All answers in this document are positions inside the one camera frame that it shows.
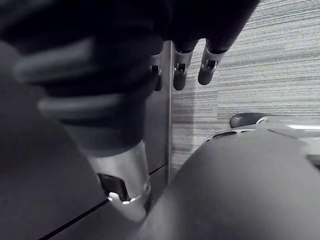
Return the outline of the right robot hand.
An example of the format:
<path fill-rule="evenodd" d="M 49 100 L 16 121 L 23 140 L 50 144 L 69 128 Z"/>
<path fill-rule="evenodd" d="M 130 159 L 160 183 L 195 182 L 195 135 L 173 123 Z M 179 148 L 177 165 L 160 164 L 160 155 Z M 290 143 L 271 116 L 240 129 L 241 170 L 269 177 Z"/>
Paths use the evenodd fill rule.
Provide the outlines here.
<path fill-rule="evenodd" d="M 186 85 L 205 40 L 198 82 L 212 79 L 257 0 L 3 0 L 0 39 L 21 53 L 17 81 L 41 87 L 42 114 L 85 155 L 113 207 L 143 220 L 151 183 L 146 103 L 162 87 L 163 45 L 173 44 L 173 87 Z"/>

